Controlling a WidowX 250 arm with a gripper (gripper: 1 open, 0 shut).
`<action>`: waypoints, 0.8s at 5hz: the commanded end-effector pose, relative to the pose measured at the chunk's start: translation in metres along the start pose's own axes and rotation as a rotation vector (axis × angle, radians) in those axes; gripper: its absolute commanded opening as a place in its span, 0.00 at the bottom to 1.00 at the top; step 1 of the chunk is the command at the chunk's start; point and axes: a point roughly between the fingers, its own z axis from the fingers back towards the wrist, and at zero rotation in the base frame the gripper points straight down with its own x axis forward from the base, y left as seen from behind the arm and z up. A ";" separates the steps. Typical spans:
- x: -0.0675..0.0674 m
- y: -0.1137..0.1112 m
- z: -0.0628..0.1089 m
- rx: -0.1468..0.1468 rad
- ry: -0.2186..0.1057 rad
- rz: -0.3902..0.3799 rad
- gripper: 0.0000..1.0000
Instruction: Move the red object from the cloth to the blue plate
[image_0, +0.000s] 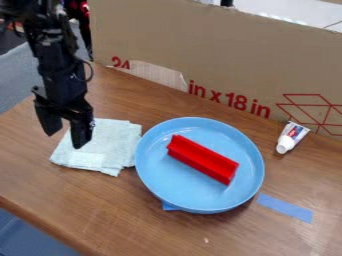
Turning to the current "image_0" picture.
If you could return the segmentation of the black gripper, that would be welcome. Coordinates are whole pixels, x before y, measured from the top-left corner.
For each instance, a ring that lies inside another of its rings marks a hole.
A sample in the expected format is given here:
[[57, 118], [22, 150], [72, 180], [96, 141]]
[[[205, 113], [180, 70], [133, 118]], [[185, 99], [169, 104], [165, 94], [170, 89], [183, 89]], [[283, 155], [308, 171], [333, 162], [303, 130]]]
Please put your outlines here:
[[70, 140], [80, 149], [92, 139], [93, 108], [85, 100], [88, 92], [85, 62], [76, 62], [61, 70], [40, 68], [44, 85], [34, 86], [34, 111], [41, 128], [52, 136], [61, 128], [61, 119], [70, 122]]

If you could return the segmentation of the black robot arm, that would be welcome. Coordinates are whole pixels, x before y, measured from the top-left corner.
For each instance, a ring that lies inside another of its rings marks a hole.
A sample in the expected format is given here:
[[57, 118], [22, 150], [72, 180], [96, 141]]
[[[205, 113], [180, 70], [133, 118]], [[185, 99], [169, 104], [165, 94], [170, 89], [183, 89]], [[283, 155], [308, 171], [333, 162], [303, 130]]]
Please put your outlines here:
[[92, 139], [93, 108], [85, 100], [86, 61], [76, 56], [77, 42], [60, 0], [0, 0], [3, 31], [9, 24], [21, 23], [33, 57], [41, 86], [32, 87], [34, 111], [48, 136], [69, 121], [70, 140], [80, 149]]

